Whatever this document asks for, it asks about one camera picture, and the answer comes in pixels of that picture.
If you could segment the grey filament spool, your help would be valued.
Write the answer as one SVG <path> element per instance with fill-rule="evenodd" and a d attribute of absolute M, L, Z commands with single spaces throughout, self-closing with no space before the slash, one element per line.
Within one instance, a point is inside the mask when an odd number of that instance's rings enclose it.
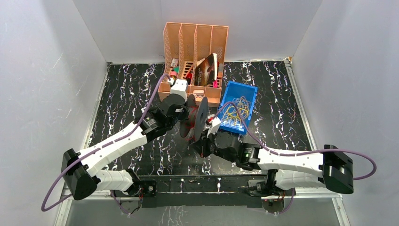
<path fill-rule="evenodd" d="M 200 105 L 196 105 L 196 98 L 193 94 L 191 94 L 187 98 L 187 107 L 189 109 L 189 116 L 187 120 L 180 122 L 180 136 L 182 138 L 187 137 L 191 129 L 193 129 L 192 140 L 198 141 L 206 124 L 206 118 L 208 114 L 207 97 L 203 97 Z"/>

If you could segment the blue plastic bin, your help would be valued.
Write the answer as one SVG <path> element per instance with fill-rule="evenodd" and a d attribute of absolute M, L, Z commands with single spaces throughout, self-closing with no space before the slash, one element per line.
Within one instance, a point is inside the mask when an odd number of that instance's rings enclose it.
<path fill-rule="evenodd" d="M 220 129 L 245 135 L 251 122 L 258 87 L 229 81 L 218 109 Z"/>

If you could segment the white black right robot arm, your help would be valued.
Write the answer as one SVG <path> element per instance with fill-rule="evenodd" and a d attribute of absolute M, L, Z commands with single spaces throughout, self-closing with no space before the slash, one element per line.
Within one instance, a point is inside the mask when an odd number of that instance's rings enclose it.
<path fill-rule="evenodd" d="M 293 150 L 267 151 L 259 144 L 240 142 L 237 136 L 228 132 L 203 133 L 190 146 L 201 157 L 213 154 L 243 170 L 265 171 L 266 181 L 253 186 L 264 195 L 277 195 L 296 187 L 325 187 L 340 194 L 354 192 L 353 161 L 342 152 L 329 149 L 299 156 Z"/>

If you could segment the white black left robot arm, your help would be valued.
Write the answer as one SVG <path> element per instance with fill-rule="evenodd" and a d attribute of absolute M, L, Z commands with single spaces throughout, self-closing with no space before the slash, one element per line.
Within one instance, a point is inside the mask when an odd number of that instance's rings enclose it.
<path fill-rule="evenodd" d="M 92 147 L 64 152 L 61 172 L 73 198 L 82 200 L 95 191 L 105 190 L 138 195 L 143 183 L 133 170 L 107 171 L 104 167 L 132 149 L 165 135 L 188 114 L 186 98 L 170 94 L 158 106 L 150 108 L 141 122 L 130 123 Z"/>

